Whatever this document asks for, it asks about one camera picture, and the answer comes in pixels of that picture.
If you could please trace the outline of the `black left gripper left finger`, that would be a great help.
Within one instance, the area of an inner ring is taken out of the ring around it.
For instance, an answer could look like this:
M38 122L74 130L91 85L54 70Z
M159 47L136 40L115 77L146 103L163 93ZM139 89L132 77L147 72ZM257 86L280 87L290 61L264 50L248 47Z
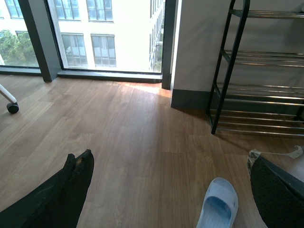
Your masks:
M94 170L87 149L69 154L64 167L29 194L0 213L2 228L75 228Z

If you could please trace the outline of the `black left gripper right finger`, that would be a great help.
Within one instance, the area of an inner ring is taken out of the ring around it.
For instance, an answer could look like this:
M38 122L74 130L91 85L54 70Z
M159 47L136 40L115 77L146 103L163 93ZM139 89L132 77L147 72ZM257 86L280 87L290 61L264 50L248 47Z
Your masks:
M269 228L304 226L304 183L253 149L247 158L251 191L258 212Z

